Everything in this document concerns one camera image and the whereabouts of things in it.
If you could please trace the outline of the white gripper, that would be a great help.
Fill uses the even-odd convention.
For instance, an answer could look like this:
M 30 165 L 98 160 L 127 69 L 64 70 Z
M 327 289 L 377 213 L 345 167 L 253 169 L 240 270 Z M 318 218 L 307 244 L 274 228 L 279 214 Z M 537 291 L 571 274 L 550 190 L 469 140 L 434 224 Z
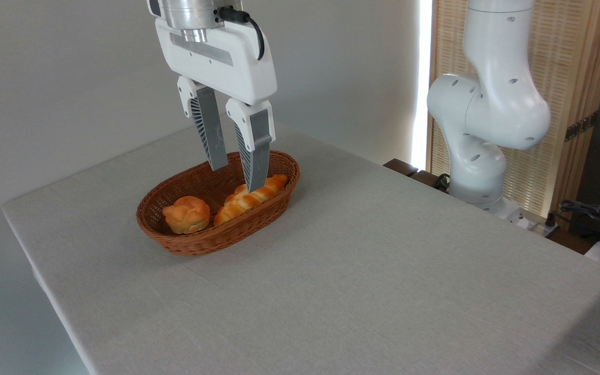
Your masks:
M 248 192 L 264 186 L 270 144 L 276 140 L 273 111 L 267 101 L 277 91 L 269 44 L 265 43 L 264 57 L 259 60 L 259 39 L 250 24 L 224 22 L 221 28 L 207 29 L 204 43 L 186 41 L 161 18 L 156 19 L 155 27 L 166 63 L 180 74 L 177 90 L 183 111 L 196 125 L 212 170 L 228 164 L 216 90 L 233 97 L 227 101 L 226 111 L 235 123 Z

